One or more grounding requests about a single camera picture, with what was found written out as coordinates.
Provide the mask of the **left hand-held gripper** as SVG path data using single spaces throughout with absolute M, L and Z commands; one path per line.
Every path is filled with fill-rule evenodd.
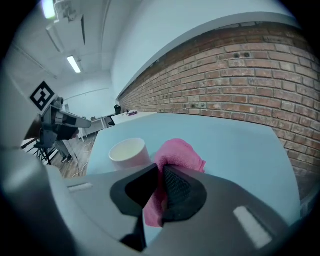
M 63 111 L 64 99 L 57 96 L 45 81 L 29 99 L 38 111 L 35 129 L 35 147 L 38 149 L 49 149 L 57 141 L 70 140 L 78 135 L 78 128 L 92 125 L 88 119 Z

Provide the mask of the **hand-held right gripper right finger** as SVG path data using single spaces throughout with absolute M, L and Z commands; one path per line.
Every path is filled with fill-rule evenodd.
M 149 256 L 265 256 L 287 233 L 271 207 L 232 181 L 166 165 L 167 208 Z

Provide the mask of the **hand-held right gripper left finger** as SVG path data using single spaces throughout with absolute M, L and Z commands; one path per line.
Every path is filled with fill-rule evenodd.
M 156 164 L 65 179 L 64 183 L 81 210 L 113 239 L 138 252 L 147 247 L 143 209 L 158 184 Z

